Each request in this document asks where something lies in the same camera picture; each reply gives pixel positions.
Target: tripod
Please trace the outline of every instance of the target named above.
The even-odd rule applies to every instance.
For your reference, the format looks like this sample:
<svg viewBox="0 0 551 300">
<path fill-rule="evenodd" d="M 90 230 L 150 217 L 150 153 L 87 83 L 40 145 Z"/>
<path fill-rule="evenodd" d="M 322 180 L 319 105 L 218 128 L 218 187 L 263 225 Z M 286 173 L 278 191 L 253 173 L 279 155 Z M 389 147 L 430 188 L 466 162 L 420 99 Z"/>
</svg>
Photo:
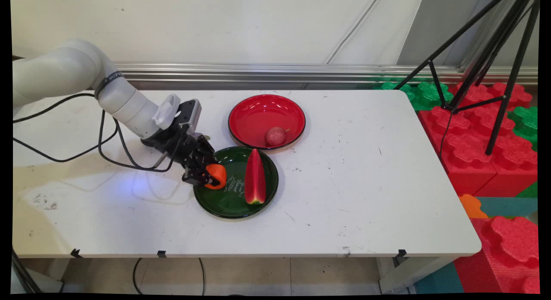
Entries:
<svg viewBox="0 0 551 300">
<path fill-rule="evenodd" d="M 492 34 L 492 37 L 490 38 L 490 40 L 488 41 L 488 43 L 480 53 L 480 56 L 478 57 L 477 61 L 474 63 L 473 68 L 467 74 L 467 76 L 463 81 L 463 84 L 461 85 L 456 95 L 451 100 L 451 102 L 449 102 L 449 104 L 446 103 L 444 99 L 442 89 L 440 88 L 440 82 L 438 81 L 438 76 L 436 74 L 436 69 L 433 64 L 433 60 L 440 53 L 442 53 L 444 49 L 446 49 L 456 39 L 458 39 L 465 31 L 467 31 L 470 27 L 472 27 L 472 25 L 474 25 L 478 20 L 480 20 L 480 18 L 486 15 L 486 13 L 488 13 L 488 11 L 490 11 L 500 1 L 501 0 L 492 0 L 492 2 L 490 2 L 480 12 L 478 12 L 478 14 L 476 14 L 471 20 L 469 20 L 469 22 L 463 25 L 463 27 L 459 29 L 459 31 L 457 31 L 455 34 L 453 34 L 452 37 L 450 37 L 441 47 L 439 47 L 434 53 L 432 53 L 427 59 L 425 59 L 425 61 L 423 61 L 423 63 L 421 63 L 415 70 L 413 70 L 413 72 L 409 76 L 407 76 L 402 82 L 400 82 L 396 87 L 394 87 L 395 90 L 399 90 L 409 80 L 411 80 L 417 73 L 419 73 L 419 71 L 421 71 L 423 68 L 425 68 L 428 65 L 430 68 L 431 74 L 433 75 L 434 84 L 436 86 L 438 95 L 440 97 L 441 108 L 450 110 L 449 122 L 451 122 L 452 114 L 457 114 L 457 112 L 460 112 L 462 110 L 467 110 L 469 108 L 475 108 L 477 106 L 483 106 L 485 104 L 489 104 L 492 102 L 501 101 L 501 106 L 499 108 L 498 115 L 496 117 L 494 127 L 492 129 L 492 134 L 490 136 L 490 140 L 488 141 L 488 145 L 486 147 L 486 155 L 491 155 L 492 150 L 494 149 L 495 140 L 498 137 L 498 132 L 501 127 L 501 123 L 503 121 L 505 111 L 507 109 L 507 104 L 509 102 L 509 99 L 511 98 L 513 86 L 515 85 L 515 81 L 518 76 L 518 71 L 520 70 L 520 66 L 522 63 L 522 59 L 524 58 L 526 49 L 528 47 L 528 43 L 530 41 L 530 36 L 532 35 L 532 31 L 536 24 L 536 18 L 539 13 L 539 0 L 534 0 L 532 5 L 529 7 L 529 9 L 526 10 L 525 13 L 522 13 L 522 11 L 528 5 L 529 0 L 515 0 L 511 9 L 508 11 L 504 19 L 501 21 L 498 28 L 495 30 L 494 34 Z M 480 82 L 482 82 L 482 79 L 490 69 L 490 66 L 492 66 L 492 63 L 494 62 L 494 59 L 497 57 L 501 47 L 503 47 L 508 37 L 515 30 L 520 20 L 528 12 L 530 12 L 528 23 L 526 24 L 526 28 L 522 35 L 520 45 L 518 46 L 518 51 L 512 66 L 511 74 L 509 75 L 507 86 L 505 87 L 504 95 L 459 108 L 458 107 L 459 104 L 461 104 L 461 102 L 463 101 L 463 98 L 467 94 L 471 85 L 475 81 L 476 81 L 475 86 L 480 85 Z"/>
</svg>

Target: pink fruit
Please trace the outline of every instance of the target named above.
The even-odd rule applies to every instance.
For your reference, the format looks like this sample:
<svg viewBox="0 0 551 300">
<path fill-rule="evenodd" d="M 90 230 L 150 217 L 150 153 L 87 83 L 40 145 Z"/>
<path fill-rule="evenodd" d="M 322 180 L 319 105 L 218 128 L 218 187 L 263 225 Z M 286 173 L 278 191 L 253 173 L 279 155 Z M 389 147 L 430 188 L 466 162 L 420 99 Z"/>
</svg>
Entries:
<svg viewBox="0 0 551 300">
<path fill-rule="evenodd" d="M 245 201 L 248 204 L 263 204 L 266 200 L 266 178 L 258 150 L 253 149 L 245 169 Z"/>
<path fill-rule="evenodd" d="M 273 127 L 264 135 L 264 141 L 266 141 L 268 146 L 281 145 L 285 142 L 286 138 L 287 134 L 281 127 Z"/>
</svg>

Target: black plate rim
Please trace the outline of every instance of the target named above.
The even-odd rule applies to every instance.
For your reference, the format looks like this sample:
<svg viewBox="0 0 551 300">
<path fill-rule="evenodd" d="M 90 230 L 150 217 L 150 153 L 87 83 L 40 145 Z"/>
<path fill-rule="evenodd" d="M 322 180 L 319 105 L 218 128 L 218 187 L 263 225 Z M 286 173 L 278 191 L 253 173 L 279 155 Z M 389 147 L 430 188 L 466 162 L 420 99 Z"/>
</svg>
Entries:
<svg viewBox="0 0 551 300">
<path fill-rule="evenodd" d="M 233 148 L 243 148 L 243 149 L 251 149 L 250 147 L 246 147 L 246 146 L 231 146 L 231 147 L 226 147 L 226 148 L 223 148 L 217 152 L 214 153 L 214 155 L 216 155 L 217 153 L 221 152 L 221 151 L 226 151 L 226 150 L 229 150 L 229 149 L 233 149 Z M 266 208 L 266 206 L 268 206 L 268 204 L 270 204 L 270 202 L 272 202 L 272 199 L 274 199 L 274 197 L 276 196 L 276 192 L 277 192 L 277 188 L 279 186 L 279 171 L 277 170 L 277 167 L 276 167 L 276 164 L 274 163 L 274 161 L 272 161 L 272 159 L 270 158 L 269 155 L 266 155 L 265 153 L 259 151 L 258 152 L 260 154 L 260 156 L 264 155 L 266 158 L 268 158 L 268 161 L 273 165 L 273 168 L 275 170 L 275 189 L 273 191 L 273 193 L 270 194 L 270 196 L 266 196 L 266 202 L 264 202 L 264 204 L 262 206 L 259 206 L 257 209 L 253 210 L 252 212 L 248 213 L 248 214 L 245 214 L 245 215 L 240 215 L 240 216 L 227 216 L 227 215 L 222 215 L 222 214 L 218 214 L 218 213 L 213 213 L 211 212 L 210 210 L 208 210 L 202 203 L 201 203 L 201 200 L 199 200 L 199 198 L 197 197 L 197 188 L 196 186 L 193 187 L 193 195 L 195 196 L 195 200 L 197 200 L 197 203 L 199 203 L 199 205 L 203 208 L 203 210 L 206 210 L 208 213 L 214 215 L 214 216 L 217 216 L 217 217 L 220 217 L 220 218 L 228 218 L 228 219 L 239 219 L 239 218 L 246 218 L 246 217 L 250 217 L 258 212 L 260 212 L 260 210 L 263 210 L 264 208 Z"/>
</svg>

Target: black tape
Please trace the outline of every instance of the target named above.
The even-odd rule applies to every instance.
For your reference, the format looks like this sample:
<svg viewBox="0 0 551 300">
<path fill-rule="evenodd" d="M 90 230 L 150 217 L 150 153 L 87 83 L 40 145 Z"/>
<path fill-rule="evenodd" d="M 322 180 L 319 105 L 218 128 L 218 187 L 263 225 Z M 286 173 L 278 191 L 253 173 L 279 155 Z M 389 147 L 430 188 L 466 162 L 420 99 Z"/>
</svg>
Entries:
<svg viewBox="0 0 551 300">
<path fill-rule="evenodd" d="M 405 249 L 398 249 L 398 255 L 396 255 L 396 257 L 404 257 L 406 254 Z"/>
<path fill-rule="evenodd" d="M 78 253 L 80 253 L 80 249 L 73 248 L 73 251 L 71 251 L 71 256 L 75 258 L 82 258 Z"/>
<path fill-rule="evenodd" d="M 98 88 L 96 88 L 96 90 L 94 90 L 94 96 L 95 96 L 96 100 L 98 99 L 100 92 L 102 92 L 102 90 L 105 88 L 105 86 L 107 86 L 110 82 L 112 82 L 113 80 L 116 80 L 119 77 L 124 77 L 124 75 L 121 73 L 121 71 L 113 72 L 109 76 L 104 78 L 102 80 L 102 82 L 98 85 Z"/>
</svg>

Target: green plate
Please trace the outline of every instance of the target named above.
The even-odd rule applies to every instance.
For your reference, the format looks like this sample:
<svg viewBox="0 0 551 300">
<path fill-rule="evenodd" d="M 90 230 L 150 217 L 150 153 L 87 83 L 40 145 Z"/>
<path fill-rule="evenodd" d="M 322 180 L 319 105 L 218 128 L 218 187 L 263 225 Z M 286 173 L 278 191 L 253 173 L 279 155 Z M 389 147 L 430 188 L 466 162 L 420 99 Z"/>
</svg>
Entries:
<svg viewBox="0 0 551 300">
<path fill-rule="evenodd" d="M 266 177 L 266 201 L 263 204 L 245 202 L 245 170 L 251 151 L 249 147 L 235 146 L 214 153 L 216 161 L 226 167 L 228 181 L 224 188 L 218 190 L 204 186 L 193 187 L 197 202 L 207 212 L 222 218 L 248 217 L 267 206 L 274 198 L 279 183 L 277 168 L 268 155 L 258 151 Z"/>
</svg>

